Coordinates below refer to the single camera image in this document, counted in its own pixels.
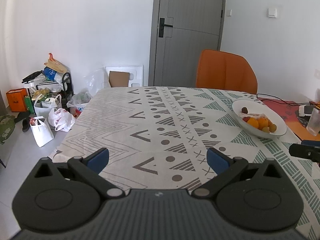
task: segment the fruit bowl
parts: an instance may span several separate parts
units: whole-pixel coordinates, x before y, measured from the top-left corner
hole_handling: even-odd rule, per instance
[[[249,114],[265,114],[270,119],[270,121],[277,126],[277,130],[275,132],[266,133],[243,121],[240,117],[241,109],[243,107],[246,107],[248,109]],[[285,124],[284,120],[275,111],[271,110],[269,107],[261,103],[240,99],[233,102],[232,110],[238,123],[249,133],[257,137],[274,139],[276,137],[285,135],[287,132],[287,125]]]

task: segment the black cable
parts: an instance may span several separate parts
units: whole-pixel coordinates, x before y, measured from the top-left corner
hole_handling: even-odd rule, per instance
[[[278,103],[280,105],[289,105],[289,106],[303,106],[303,105],[314,105],[314,106],[320,106],[316,103],[313,103],[313,102],[308,102],[308,103],[287,103],[286,101],[282,100],[281,98],[279,97],[276,97],[276,96],[273,96],[273,95],[268,95],[268,94],[261,94],[261,93],[257,93],[256,96],[258,98],[258,95],[264,95],[264,96],[269,96],[269,97],[273,97],[273,98],[277,98],[279,99],[280,101],[282,101],[283,103],[280,103],[280,102],[277,102],[277,101],[274,101],[272,99],[268,99],[268,98],[264,98],[264,99],[260,99],[260,101],[271,101],[271,102],[275,102],[275,103]]]

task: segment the green rug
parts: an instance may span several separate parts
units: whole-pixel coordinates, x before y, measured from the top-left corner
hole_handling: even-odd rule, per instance
[[[4,141],[12,134],[16,123],[13,115],[0,116],[0,144],[4,144]]]

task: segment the white styrofoam packaging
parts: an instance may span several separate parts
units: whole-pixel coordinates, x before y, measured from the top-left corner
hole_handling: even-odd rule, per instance
[[[106,66],[106,71],[118,71],[118,72],[128,72],[129,76],[129,85],[128,87],[142,87],[143,86],[143,66],[138,65],[126,65],[126,66]]]

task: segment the transparent cup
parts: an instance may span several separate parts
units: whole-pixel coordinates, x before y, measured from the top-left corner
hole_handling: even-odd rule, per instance
[[[320,131],[320,110],[314,108],[307,125],[307,131],[313,136],[317,136]]]

